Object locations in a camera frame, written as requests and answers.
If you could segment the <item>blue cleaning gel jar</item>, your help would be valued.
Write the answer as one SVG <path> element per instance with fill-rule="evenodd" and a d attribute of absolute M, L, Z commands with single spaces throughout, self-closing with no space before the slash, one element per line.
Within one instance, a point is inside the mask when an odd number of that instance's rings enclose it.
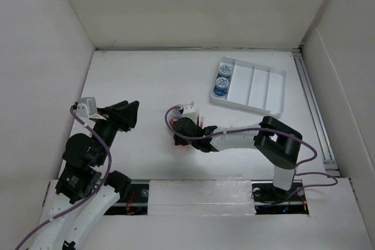
<path fill-rule="evenodd" d="M 223 63 L 219 64 L 219 69 L 217 75 L 220 77 L 229 78 L 232 76 L 234 70 L 234 64 Z"/>
<path fill-rule="evenodd" d="M 214 84 L 214 93 L 219 97 L 224 97 L 229 91 L 230 80 L 227 77 L 218 76 Z"/>

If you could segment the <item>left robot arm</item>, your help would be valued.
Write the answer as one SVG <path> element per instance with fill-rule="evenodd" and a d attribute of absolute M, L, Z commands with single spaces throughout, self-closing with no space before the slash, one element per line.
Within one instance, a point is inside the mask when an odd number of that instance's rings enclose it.
<path fill-rule="evenodd" d="M 135 128 L 138 108 L 138 101 L 99 108 L 93 97 L 71 106 L 71 115 L 89 134 L 69 137 L 50 217 L 33 230 L 31 249 L 81 249 L 105 212 L 130 196 L 131 179 L 111 170 L 110 147 L 117 132 Z"/>

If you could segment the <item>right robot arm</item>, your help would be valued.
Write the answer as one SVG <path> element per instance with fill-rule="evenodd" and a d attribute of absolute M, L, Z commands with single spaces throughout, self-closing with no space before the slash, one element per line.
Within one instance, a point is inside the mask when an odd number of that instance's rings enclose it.
<path fill-rule="evenodd" d="M 176 146 L 190 145 L 204 152 L 228 149 L 256 149 L 274 165 L 271 193 L 275 201 L 292 193 L 292 182 L 301 147 L 302 135 L 273 117 L 264 117 L 258 125 L 221 128 L 200 127 L 183 117 L 168 123 Z"/>

